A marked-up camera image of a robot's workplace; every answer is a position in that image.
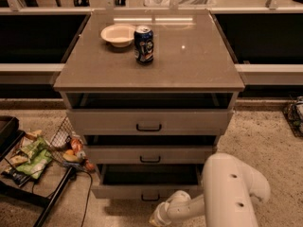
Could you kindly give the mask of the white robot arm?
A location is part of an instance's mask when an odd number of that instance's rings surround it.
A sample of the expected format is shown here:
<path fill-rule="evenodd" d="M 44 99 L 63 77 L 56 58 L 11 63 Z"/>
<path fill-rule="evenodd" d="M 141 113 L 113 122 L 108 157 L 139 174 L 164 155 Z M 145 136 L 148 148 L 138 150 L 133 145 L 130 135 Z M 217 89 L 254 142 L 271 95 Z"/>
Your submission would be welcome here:
<path fill-rule="evenodd" d="M 199 216 L 206 227 L 258 227 L 254 206 L 270 199 L 265 176 L 238 158 L 216 153 L 205 162 L 204 193 L 192 198 L 178 190 L 161 202 L 150 217 L 154 227 L 167 227 Z"/>

